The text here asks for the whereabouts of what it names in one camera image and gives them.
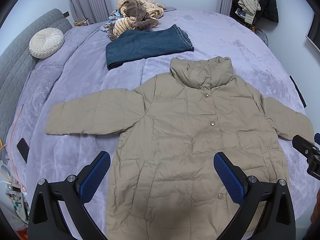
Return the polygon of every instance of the round white pillow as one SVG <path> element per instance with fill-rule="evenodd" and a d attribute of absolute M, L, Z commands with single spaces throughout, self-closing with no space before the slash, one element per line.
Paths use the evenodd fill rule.
<path fill-rule="evenodd" d="M 64 35 L 56 28 L 38 31 L 29 42 L 29 51 L 36 58 L 47 58 L 57 52 L 64 42 Z"/>

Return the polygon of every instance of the electrical cable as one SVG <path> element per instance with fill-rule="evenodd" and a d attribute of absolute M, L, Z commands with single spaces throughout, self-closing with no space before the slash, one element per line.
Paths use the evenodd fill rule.
<path fill-rule="evenodd" d="M 15 212 L 15 214 L 17 215 L 17 217 L 18 217 L 22 222 L 24 222 L 26 225 L 28 225 L 28 223 L 27 223 L 27 222 L 23 221 L 23 220 L 21 219 L 21 217 L 19 217 L 19 215 L 18 215 L 18 213 L 17 213 L 17 211 L 16 211 L 16 210 L 14 210 L 14 212 Z"/>
<path fill-rule="evenodd" d="M 1 171 L 1 173 L 2 173 L 2 175 L 3 175 L 8 181 L 11 182 L 11 184 L 15 185 L 15 187 L 17 187 L 17 188 L 21 189 L 22 191 L 24 191 L 25 193 L 27 193 L 25 190 L 23 190 L 23 189 L 20 187 L 20 185 L 15 184 L 11 179 L 9 179 L 6 175 L 4 175 L 2 171 Z"/>
<path fill-rule="evenodd" d="M 14 170 L 15 174 L 17 175 L 17 180 L 18 180 L 18 182 L 20 183 L 20 185 L 22 186 L 21 189 L 23 189 L 23 191 L 27 192 L 26 187 L 21 183 L 21 181 L 20 181 L 20 179 L 19 179 L 19 176 L 18 176 L 16 167 L 14 166 L 14 163 L 13 163 L 13 160 L 12 160 L 12 156 L 11 156 L 11 139 L 12 139 L 12 134 L 13 134 L 14 128 L 16 127 L 16 124 L 17 124 L 17 121 L 18 121 L 18 119 L 19 119 L 19 117 L 20 117 L 20 114 L 21 114 L 22 109 L 23 109 L 23 105 L 22 105 L 22 107 L 21 107 L 21 109 L 20 109 L 20 112 L 19 112 L 19 114 L 18 114 L 18 117 L 17 117 L 17 119 L 16 119 L 16 121 L 14 122 L 14 125 L 13 125 L 13 127 L 12 127 L 12 131 L 11 131 L 11 135 L 10 135 L 10 140 L 9 140 L 9 157 L 10 157 L 10 160 L 11 160 L 11 162 L 12 162 L 13 170 Z"/>
<path fill-rule="evenodd" d="M 9 184 L 9 185 L 11 184 L 11 182 L 8 182 L 8 181 L 5 181 L 5 180 L 0 181 L 0 183 L 1 183 L 1 182 L 3 182 L 3 183 L 7 183 L 7 184 Z"/>

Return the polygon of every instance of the blue gripper pad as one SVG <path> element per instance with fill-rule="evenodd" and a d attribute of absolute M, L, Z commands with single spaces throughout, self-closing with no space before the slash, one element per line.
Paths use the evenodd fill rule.
<path fill-rule="evenodd" d="M 93 195 L 96 193 L 102 179 L 110 167 L 110 163 L 110 155 L 106 152 L 85 178 L 79 191 L 79 199 L 82 204 L 92 200 Z"/>
<path fill-rule="evenodd" d="M 244 202 L 245 194 L 240 181 L 219 154 L 214 156 L 213 166 L 228 191 L 232 201 L 241 206 Z"/>
<path fill-rule="evenodd" d="M 320 145 L 320 134 L 319 133 L 315 134 L 315 138 L 314 139 L 315 139 L 315 142 Z"/>

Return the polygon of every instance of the smartphone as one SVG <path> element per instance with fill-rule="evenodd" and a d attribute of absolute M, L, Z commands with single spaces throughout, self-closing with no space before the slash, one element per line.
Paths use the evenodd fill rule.
<path fill-rule="evenodd" d="M 17 148 L 18 148 L 18 151 L 20 152 L 22 158 L 27 163 L 30 148 L 24 138 L 21 138 L 21 140 L 18 142 Z"/>

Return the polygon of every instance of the jacket sleeve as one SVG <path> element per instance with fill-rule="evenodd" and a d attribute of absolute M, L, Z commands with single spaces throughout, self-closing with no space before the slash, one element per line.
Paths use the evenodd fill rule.
<path fill-rule="evenodd" d="M 47 134 L 109 134 L 132 127 L 144 115 L 144 98 L 127 89 L 101 90 L 54 105 Z"/>
<path fill-rule="evenodd" d="M 253 99 L 264 114 L 265 119 L 275 129 L 278 136 L 292 140 L 298 134 L 314 143 L 313 126 L 308 117 L 292 110 L 272 97 L 264 98 L 252 85 L 248 83 L 246 85 L 252 92 Z"/>
<path fill-rule="evenodd" d="M 143 96 L 145 112 L 148 111 L 156 91 L 157 75 L 148 79 L 146 82 L 135 88 L 133 91 Z"/>
<path fill-rule="evenodd" d="M 265 18 L 275 23 L 279 23 L 279 15 L 276 0 L 268 0 L 266 12 L 267 15 Z"/>

